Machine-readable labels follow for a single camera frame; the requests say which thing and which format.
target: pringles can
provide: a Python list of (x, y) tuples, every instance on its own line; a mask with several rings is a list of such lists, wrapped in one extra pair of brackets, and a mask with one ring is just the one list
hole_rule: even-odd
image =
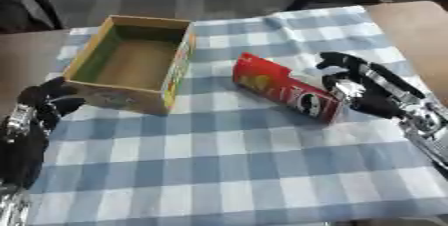
[(311, 85), (309, 79), (294, 77), (291, 69), (243, 53), (233, 68), (233, 81), (274, 102), (330, 123), (341, 102), (329, 92)]

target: open box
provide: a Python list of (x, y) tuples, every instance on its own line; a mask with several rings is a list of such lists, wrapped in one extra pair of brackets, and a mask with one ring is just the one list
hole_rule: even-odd
[(64, 71), (88, 104), (166, 114), (195, 47), (189, 21), (110, 16)]

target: metal robotic arm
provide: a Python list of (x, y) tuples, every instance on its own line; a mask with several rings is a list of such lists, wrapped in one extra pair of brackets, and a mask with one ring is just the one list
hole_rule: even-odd
[(31, 201), (27, 190), (39, 176), (48, 136), (61, 117), (84, 99), (56, 78), (22, 91), (9, 117), (0, 125), (0, 226), (25, 225)]
[(351, 109), (399, 120), (404, 136), (439, 168), (448, 170), (448, 110), (430, 101), (386, 67), (361, 58), (322, 53), (318, 69), (336, 66), (346, 71), (323, 77), (325, 88)]

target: wooden table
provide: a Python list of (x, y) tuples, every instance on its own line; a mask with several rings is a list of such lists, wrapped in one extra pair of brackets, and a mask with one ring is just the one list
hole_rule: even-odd
[[(432, 2), (367, 7), (373, 20), (448, 106), (448, 14)], [(68, 31), (0, 36), (0, 115), (13, 108), (17, 94), (39, 84), (52, 67)]]

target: gingham cloth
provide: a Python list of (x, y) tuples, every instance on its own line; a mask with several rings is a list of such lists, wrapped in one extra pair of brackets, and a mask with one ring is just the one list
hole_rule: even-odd
[[(73, 29), (49, 77), (96, 31)], [(448, 211), (447, 181), (396, 122), (344, 109), (323, 126), (231, 81), (242, 52), (318, 76), (317, 53), (340, 51), (429, 93), (362, 7), (197, 22), (195, 31), (168, 117), (84, 106), (59, 124), (31, 190), (31, 224), (266, 225)]]

